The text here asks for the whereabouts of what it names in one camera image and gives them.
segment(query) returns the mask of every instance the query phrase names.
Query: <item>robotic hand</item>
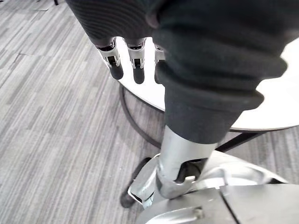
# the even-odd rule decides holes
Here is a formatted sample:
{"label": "robotic hand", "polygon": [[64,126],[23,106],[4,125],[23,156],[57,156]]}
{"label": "robotic hand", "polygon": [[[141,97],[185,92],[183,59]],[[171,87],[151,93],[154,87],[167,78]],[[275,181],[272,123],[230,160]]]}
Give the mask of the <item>robotic hand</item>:
{"label": "robotic hand", "polygon": [[[213,150],[244,110],[262,103],[257,85],[286,70],[280,54],[299,36],[299,1],[67,2],[116,79],[123,73],[115,36],[127,41],[137,83],[144,79],[138,40],[152,36],[164,50],[156,80],[165,86],[166,130],[161,154],[129,191],[150,205],[138,223],[298,222],[297,186],[243,161],[226,165],[236,158]],[[208,169],[207,161],[218,165]]]}

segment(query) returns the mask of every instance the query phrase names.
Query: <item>gray carpet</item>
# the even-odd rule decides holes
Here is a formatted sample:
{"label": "gray carpet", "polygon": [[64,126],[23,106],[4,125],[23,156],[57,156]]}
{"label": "gray carpet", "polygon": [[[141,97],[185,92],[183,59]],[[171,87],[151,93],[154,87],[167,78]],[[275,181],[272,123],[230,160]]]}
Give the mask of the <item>gray carpet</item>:
{"label": "gray carpet", "polygon": [[[0,224],[132,224],[142,209],[123,209],[120,193],[158,149],[127,122],[119,84],[59,2],[0,3]],[[161,141],[163,115],[127,101]],[[230,153],[299,183],[298,136],[272,132]]]}

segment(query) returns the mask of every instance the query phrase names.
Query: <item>black sleeve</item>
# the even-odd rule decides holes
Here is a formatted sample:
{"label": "black sleeve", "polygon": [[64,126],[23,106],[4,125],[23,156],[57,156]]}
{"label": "black sleeve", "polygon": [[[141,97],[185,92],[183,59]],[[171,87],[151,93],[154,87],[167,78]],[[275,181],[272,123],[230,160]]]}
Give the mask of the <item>black sleeve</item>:
{"label": "black sleeve", "polygon": [[198,143],[220,141],[244,110],[262,103],[257,85],[285,72],[280,54],[299,36],[298,0],[139,2],[165,50],[156,72],[166,124]]}

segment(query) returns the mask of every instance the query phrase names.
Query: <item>white tabletop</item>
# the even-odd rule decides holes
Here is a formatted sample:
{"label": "white tabletop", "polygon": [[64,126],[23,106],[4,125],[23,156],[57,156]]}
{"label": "white tabletop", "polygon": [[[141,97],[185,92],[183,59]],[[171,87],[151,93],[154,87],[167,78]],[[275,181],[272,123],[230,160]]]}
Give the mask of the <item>white tabletop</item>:
{"label": "white tabletop", "polygon": [[[152,39],[147,38],[145,43],[145,80],[140,85],[133,80],[126,44],[120,37],[116,42],[124,70],[120,83],[140,99],[164,111],[165,89],[154,80],[155,48]],[[286,46],[282,57],[288,62],[288,70],[280,78],[264,80],[259,84],[257,90],[264,95],[264,102],[257,109],[244,111],[232,129],[261,131],[299,125],[299,39]]]}

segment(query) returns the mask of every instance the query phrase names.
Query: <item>black table leg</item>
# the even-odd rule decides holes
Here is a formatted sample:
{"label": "black table leg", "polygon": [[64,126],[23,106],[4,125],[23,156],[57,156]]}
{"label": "black table leg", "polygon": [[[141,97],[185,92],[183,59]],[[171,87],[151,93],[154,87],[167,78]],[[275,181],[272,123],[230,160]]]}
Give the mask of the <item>black table leg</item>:
{"label": "black table leg", "polygon": [[241,133],[238,136],[234,137],[233,139],[229,140],[228,142],[224,143],[223,145],[216,148],[217,151],[220,152],[227,152],[228,150],[235,148],[245,142],[248,142],[256,137],[264,134],[266,132],[257,132],[257,133]]}

